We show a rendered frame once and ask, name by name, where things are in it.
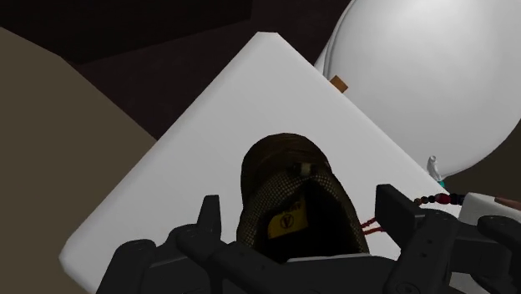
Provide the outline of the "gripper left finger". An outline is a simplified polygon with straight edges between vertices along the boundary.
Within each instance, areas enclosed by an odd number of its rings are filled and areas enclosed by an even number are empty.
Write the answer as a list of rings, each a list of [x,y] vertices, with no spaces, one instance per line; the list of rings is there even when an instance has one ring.
[[[157,246],[129,241],[114,253],[96,294],[305,294],[289,268],[220,239],[220,199],[207,195],[197,222]]]

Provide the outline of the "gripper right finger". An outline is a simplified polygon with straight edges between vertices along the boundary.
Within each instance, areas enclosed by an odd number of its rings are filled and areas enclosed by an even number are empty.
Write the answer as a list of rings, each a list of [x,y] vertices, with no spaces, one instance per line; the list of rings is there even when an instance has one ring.
[[[521,294],[521,223],[484,215],[475,226],[423,209],[392,185],[376,188],[375,217],[401,248],[383,294],[458,294],[453,272],[469,274],[489,294]]]

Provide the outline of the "small white and teal bottle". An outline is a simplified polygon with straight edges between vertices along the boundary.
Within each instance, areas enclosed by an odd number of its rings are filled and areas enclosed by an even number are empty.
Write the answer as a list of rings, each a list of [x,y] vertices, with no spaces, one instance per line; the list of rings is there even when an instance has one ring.
[[[437,161],[437,157],[436,156],[431,155],[428,158],[426,169],[427,169],[427,172],[429,173],[429,175],[435,181],[437,181],[440,184],[440,186],[442,186],[444,188],[445,187],[444,177],[441,175],[441,173],[438,170],[438,161]]]

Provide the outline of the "pink brown stick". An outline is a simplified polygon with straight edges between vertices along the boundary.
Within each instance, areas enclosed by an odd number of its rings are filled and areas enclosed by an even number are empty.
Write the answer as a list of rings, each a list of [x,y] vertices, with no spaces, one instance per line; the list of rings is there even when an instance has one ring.
[[[502,198],[502,197],[495,197],[494,201],[499,203],[500,205],[504,205],[504,206],[510,207],[512,209],[521,211],[521,202],[519,202],[519,201],[510,200],[510,199],[506,199],[506,198]]]

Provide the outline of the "brown shoe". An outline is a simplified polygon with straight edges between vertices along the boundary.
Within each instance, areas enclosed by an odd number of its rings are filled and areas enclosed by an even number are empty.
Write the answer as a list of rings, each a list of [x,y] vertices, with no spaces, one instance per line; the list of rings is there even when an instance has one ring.
[[[242,162],[240,188],[236,239],[273,261],[370,251],[327,157],[302,135],[273,134],[253,144]]]

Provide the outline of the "small brown block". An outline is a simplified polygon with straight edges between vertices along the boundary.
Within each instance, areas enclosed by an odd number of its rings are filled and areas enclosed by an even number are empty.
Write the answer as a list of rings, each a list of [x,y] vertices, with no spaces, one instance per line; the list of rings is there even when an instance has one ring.
[[[330,79],[330,83],[341,93],[345,93],[348,90],[348,85],[337,75]]]

